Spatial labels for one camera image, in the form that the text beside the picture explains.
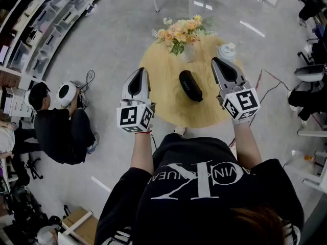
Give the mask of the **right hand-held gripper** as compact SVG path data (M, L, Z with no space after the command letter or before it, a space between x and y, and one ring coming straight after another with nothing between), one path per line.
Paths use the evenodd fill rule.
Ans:
M220 87L218 99L222 109L233 121L250 121L261 107L256 89L233 62L213 57L211 67Z

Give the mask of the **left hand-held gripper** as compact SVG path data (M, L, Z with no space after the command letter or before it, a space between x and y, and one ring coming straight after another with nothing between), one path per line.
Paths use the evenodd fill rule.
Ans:
M118 128L127 133L149 132L156 103L151 102L148 72L141 67L125 81L120 106L116 109Z

